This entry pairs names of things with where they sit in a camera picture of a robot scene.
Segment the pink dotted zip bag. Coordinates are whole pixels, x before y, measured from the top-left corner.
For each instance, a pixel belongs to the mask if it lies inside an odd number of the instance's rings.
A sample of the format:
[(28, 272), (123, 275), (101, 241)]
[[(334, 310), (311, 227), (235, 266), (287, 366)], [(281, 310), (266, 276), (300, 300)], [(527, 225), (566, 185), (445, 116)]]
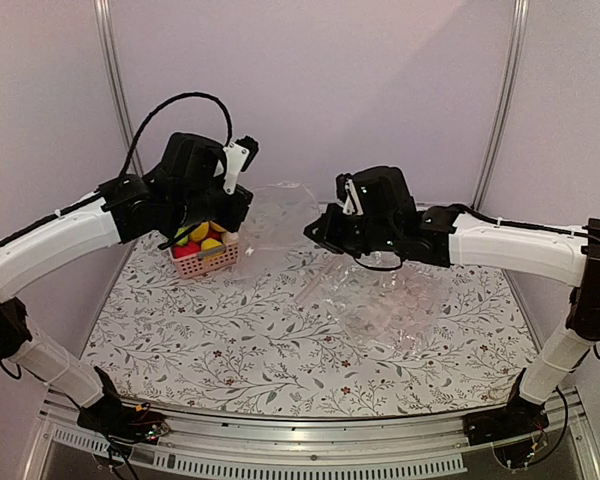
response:
[(237, 277), (251, 279), (280, 271), (286, 257), (305, 243), (303, 230), (320, 215), (319, 204), (302, 183), (256, 187), (239, 231)]

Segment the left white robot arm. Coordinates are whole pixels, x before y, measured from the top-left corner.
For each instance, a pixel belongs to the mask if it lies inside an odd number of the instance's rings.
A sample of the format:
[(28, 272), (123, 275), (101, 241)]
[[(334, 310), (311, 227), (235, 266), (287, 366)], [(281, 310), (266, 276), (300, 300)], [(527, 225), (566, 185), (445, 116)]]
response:
[(166, 250), (206, 221), (236, 232), (247, 216), (252, 193), (239, 178), (259, 152), (251, 136), (238, 138), (227, 106), (204, 92), (186, 92), (160, 103), (141, 122), (127, 152), (134, 155), (155, 117), (179, 101), (214, 103), (226, 136), (218, 141), (176, 132), (149, 171), (121, 171), (66, 207), (0, 239), (0, 361), (34, 374), (67, 395), (108, 434), (128, 426), (128, 412), (107, 375), (79, 360), (52, 334), (29, 319), (20, 294), (59, 277), (75, 264), (130, 244), (149, 233)]

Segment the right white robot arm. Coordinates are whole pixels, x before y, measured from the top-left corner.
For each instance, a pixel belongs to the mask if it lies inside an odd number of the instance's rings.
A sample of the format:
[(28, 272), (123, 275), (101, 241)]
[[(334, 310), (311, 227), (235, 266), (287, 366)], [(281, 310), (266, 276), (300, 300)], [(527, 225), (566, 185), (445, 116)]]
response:
[(355, 260), (391, 253), (400, 263), (489, 267), (569, 289), (567, 316), (516, 380), (497, 427), (517, 436), (536, 409), (600, 343), (600, 219), (546, 225), (490, 217), (468, 205), (417, 207), (402, 171), (375, 166), (337, 176), (336, 197), (305, 236)]

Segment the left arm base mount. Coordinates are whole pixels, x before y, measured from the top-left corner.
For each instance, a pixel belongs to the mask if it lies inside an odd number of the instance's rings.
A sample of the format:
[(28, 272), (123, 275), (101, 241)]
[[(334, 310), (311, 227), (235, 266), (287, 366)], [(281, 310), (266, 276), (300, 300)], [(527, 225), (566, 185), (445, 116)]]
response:
[(154, 411), (149, 402), (129, 406), (113, 396), (104, 396), (90, 407), (81, 407), (77, 424), (125, 444), (155, 445), (170, 432), (166, 416)]

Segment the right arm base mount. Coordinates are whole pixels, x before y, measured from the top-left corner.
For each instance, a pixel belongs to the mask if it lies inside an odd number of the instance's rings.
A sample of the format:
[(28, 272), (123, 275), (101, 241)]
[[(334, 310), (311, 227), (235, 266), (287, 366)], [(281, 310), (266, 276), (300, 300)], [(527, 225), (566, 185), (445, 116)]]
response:
[(469, 413), (462, 419), (463, 432), (471, 446), (502, 442), (494, 450), (507, 468), (533, 459), (549, 420), (543, 405), (511, 393), (504, 406)]

